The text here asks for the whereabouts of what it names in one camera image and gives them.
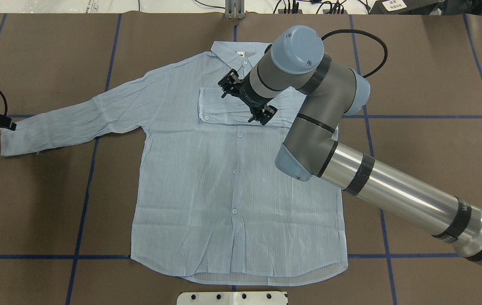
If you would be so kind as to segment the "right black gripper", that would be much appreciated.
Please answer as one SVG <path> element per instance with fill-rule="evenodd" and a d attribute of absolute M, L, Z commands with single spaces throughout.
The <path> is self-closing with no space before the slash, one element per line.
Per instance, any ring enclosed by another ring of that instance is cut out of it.
<path fill-rule="evenodd" d="M 256 110 L 262 109 L 264 105 L 266 105 L 272 100 L 272 98 L 263 97 L 253 89 L 250 75 L 247 75 L 247 77 L 245 77 L 241 81 L 240 87 L 239 87 L 239 95 L 240 95 L 240 99 L 250 109 L 256 109 Z"/>

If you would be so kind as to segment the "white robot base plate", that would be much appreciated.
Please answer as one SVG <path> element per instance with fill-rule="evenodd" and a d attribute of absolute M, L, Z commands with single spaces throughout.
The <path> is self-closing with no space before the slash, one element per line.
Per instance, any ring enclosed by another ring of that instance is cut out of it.
<path fill-rule="evenodd" d="M 181 293 L 177 305 L 287 305 L 287 292 L 230 291 Z"/>

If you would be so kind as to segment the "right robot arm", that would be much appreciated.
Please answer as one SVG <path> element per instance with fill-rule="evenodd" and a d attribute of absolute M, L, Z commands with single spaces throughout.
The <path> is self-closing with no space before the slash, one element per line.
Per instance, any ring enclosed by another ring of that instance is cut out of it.
<path fill-rule="evenodd" d="M 296 89 L 303 100 L 293 125 L 280 145 L 276 166 L 298 181 L 330 182 L 343 194 L 367 202 L 447 243 L 463 259 L 482 266 L 482 203 L 421 181 L 386 164 L 369 151 L 352 146 L 342 133 L 343 121 L 362 110 L 369 98 L 368 75 L 345 67 L 324 50 L 328 37 L 361 35 L 384 42 L 372 33 L 340 29 L 318 35 L 295 25 L 265 46 L 263 58 L 240 84 L 241 98 L 262 124 L 276 113 L 270 103 L 285 89 Z"/>

